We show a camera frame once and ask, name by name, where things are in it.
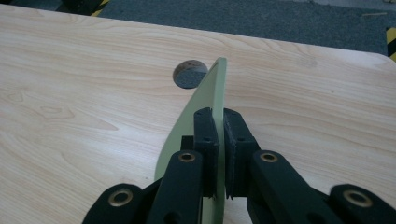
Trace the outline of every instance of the circular cutout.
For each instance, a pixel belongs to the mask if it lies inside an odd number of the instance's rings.
[[[166,224],[177,224],[180,222],[180,220],[181,220],[181,216],[177,212],[170,212],[166,214],[165,217],[163,218],[163,221]]]
[[[260,158],[262,158],[263,161],[268,161],[268,162],[276,162],[277,161],[277,156],[272,153],[269,153],[269,152],[262,153],[260,155]]]
[[[113,207],[120,207],[129,203],[134,195],[129,189],[119,189],[108,197],[108,203]]]
[[[191,153],[186,152],[178,155],[178,159],[184,162],[190,162],[195,160],[195,156]]]
[[[173,80],[182,89],[193,89],[198,87],[206,73],[207,67],[204,63],[188,60],[176,67]]]
[[[359,207],[371,207],[373,205],[373,201],[369,197],[354,189],[344,191],[344,198]]]
[[[306,219],[312,224],[325,224],[326,220],[318,213],[308,213]]]

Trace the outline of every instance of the yellow black hazard tape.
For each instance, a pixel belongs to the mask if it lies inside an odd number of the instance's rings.
[[[396,62],[396,28],[387,28],[388,57]]]
[[[110,0],[103,0],[102,3],[99,4],[99,6],[96,8],[96,10],[91,14],[91,16],[98,16],[109,1]]]

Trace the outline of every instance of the wood grain tabletop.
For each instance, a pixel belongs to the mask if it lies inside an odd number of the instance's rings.
[[[177,65],[228,59],[225,105],[313,187],[396,206],[396,63],[343,49],[0,5],[0,223],[81,223],[144,188],[193,90]],[[224,223],[250,223],[244,199]]]

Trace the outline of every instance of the green panel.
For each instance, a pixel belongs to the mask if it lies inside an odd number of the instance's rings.
[[[215,224],[222,223],[224,214],[224,128],[223,128],[223,108],[224,90],[227,60],[218,58],[206,76],[198,86],[197,90],[187,103],[175,126],[170,132],[163,145],[160,158],[157,162],[155,179],[163,176],[168,162],[175,152],[180,150],[182,135],[193,135],[193,114],[204,107],[212,108],[212,116],[216,123],[219,135],[219,164],[218,164],[218,187],[216,200],[204,198],[202,223]]]

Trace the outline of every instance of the floor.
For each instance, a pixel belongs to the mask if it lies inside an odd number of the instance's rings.
[[[56,10],[61,0],[13,0]],[[99,17],[387,55],[396,4],[383,0],[110,0]]]

